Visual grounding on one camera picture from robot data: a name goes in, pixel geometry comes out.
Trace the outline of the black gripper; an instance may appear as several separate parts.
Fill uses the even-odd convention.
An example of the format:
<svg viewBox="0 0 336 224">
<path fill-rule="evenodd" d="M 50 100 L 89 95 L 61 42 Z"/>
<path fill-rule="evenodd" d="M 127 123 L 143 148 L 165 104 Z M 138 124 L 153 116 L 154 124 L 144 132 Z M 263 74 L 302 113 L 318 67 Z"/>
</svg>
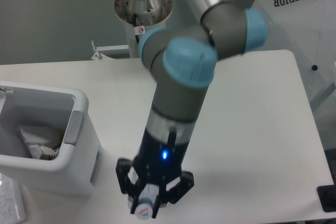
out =
<svg viewBox="0 0 336 224">
<path fill-rule="evenodd" d="M 182 171 L 182 162 L 188 148 L 188 143 L 172 145 L 163 143 L 152 136 L 148 130 L 144 131 L 139 152 L 134 161 L 119 158 L 115 168 L 120 190 L 133 199 L 131 214 L 135 213 L 140 194 L 146 184 L 158 185 L 159 194 L 155 198 L 152 217 L 157 217 L 160 208 L 167 203 L 175 204 L 194 186 L 194 175 Z M 128 173 L 133 166 L 138 180 L 131 182 Z M 178 178 L 180 181 L 169 190 L 168 183 Z"/>
</svg>

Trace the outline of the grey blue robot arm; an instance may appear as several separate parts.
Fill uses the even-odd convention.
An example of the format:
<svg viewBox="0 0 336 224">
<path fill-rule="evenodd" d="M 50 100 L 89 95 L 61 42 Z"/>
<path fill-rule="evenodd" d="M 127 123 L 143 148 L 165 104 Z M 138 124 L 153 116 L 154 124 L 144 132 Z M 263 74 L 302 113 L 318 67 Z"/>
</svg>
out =
<svg viewBox="0 0 336 224">
<path fill-rule="evenodd" d="M 155 218 L 194 186 L 182 162 L 216 63 L 263 45 L 267 37 L 257 10 L 240 10 L 233 0 L 188 3 L 199 23 L 173 33 L 158 26 L 169 15 L 167 0 L 123 1 L 138 55 L 156 80 L 138 153 L 132 160 L 118 159 L 116 166 L 121 192 L 139 219 Z"/>
</svg>

